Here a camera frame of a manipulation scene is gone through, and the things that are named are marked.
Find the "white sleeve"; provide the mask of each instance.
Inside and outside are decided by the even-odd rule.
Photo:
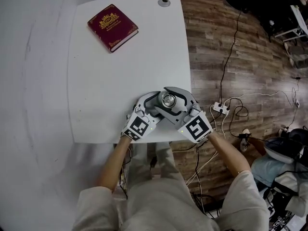
[[[308,214],[308,182],[299,184],[298,196],[293,196],[285,209],[299,217]]]
[[[254,177],[246,170],[234,179],[221,214],[215,221],[221,231],[263,231],[269,228],[269,218],[269,211],[258,192]]]
[[[77,217],[72,231],[116,231],[118,213],[112,192],[106,187],[93,187],[80,193]]]

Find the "power strip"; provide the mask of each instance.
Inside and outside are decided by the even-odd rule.
[[[220,104],[218,102],[214,103],[214,107],[213,110],[219,112],[219,113],[223,113],[224,115],[228,115],[229,114],[229,107],[225,106],[223,104]]]

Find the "red book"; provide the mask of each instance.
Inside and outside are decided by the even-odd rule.
[[[136,24],[113,4],[90,19],[88,26],[111,52],[138,33]]]

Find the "wooden floor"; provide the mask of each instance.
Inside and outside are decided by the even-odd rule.
[[[212,120],[209,108],[215,101],[219,101],[223,66],[233,43],[239,11],[229,6],[224,0],[181,0],[181,2],[189,47],[192,93],[206,111],[207,117]],[[297,81],[292,77],[297,75],[308,77],[307,70],[292,68],[282,41],[273,38],[270,43],[259,21],[253,15],[242,13],[238,27],[236,42],[222,83],[223,100],[243,94],[272,94],[282,90],[292,102],[292,88],[297,90]],[[300,108],[291,125],[292,128],[308,125],[307,80],[303,79],[299,82],[299,92],[296,97],[300,101]],[[231,131],[236,135],[244,128],[248,128],[257,138],[273,136],[281,125],[288,126],[295,114],[295,108],[290,106],[286,96],[281,92],[271,97],[244,96],[241,100],[247,107],[249,116],[234,117]],[[232,100],[230,114],[237,105],[239,102]],[[226,138],[235,142],[237,138],[229,133],[231,117],[232,115],[227,116],[223,128]],[[222,116],[217,119],[217,131],[221,135],[222,119]],[[192,146],[192,143],[173,142],[171,145],[173,150],[184,150]],[[210,143],[206,143],[199,151],[199,166],[215,153]],[[246,154],[258,156],[254,148],[249,148]],[[174,157],[178,169],[187,180],[194,174],[195,149],[174,152]],[[205,166],[199,176],[203,193],[217,199],[225,197],[233,181],[220,156]],[[199,192],[196,179],[189,188],[193,192]]]

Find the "white table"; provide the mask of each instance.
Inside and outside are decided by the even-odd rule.
[[[298,7],[291,5],[291,9],[292,9],[292,12],[294,13],[296,20],[297,20],[298,27],[294,28],[292,30],[280,33],[280,34],[275,36],[275,38],[276,38],[276,37],[279,37],[279,36],[282,36],[284,34],[291,33],[291,32],[293,32],[296,35],[295,37],[291,37],[291,38],[287,38],[287,39],[283,40],[284,42],[292,40],[292,39],[297,39],[297,38],[308,36],[308,29],[307,29],[305,20],[304,20],[302,14],[300,13]]]
[[[73,23],[68,63],[68,97],[75,142],[116,143],[136,100],[151,91],[176,86],[191,90],[185,23],[180,0],[161,7],[158,0],[96,0],[79,5]],[[139,33],[114,53],[87,26],[114,4]],[[178,141],[164,119],[138,142]]]

